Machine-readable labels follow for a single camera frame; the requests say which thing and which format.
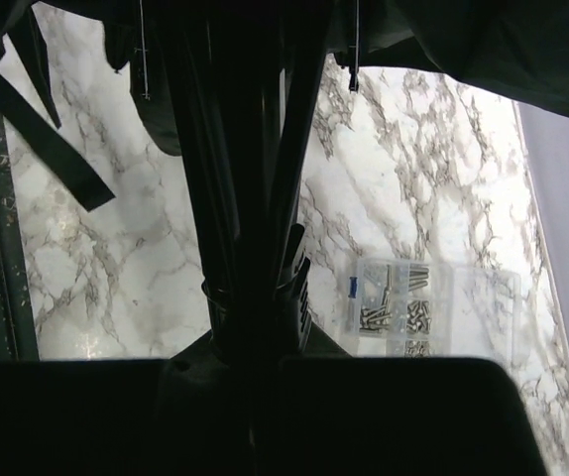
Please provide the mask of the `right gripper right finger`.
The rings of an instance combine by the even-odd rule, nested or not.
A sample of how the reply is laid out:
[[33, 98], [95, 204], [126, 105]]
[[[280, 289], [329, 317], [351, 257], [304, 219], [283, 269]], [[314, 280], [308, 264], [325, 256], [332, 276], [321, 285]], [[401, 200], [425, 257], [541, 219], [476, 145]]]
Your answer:
[[543, 475], [518, 389], [473, 357], [287, 357], [249, 333], [256, 475]]

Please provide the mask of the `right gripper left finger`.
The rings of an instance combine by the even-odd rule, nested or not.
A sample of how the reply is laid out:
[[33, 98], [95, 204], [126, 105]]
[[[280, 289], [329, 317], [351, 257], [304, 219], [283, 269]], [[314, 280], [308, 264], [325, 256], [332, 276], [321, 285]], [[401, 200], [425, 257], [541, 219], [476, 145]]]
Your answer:
[[246, 475], [214, 361], [0, 362], [0, 475]]

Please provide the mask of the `black folding umbrella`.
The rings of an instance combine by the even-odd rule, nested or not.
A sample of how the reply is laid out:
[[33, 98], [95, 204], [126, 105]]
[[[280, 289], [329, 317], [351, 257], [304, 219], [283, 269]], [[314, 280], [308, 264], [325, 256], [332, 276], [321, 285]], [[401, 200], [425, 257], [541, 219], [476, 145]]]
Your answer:
[[569, 117], [569, 1], [64, 1], [132, 66], [153, 141], [182, 159], [215, 351], [340, 347], [306, 308], [295, 224], [325, 56], [444, 72]]

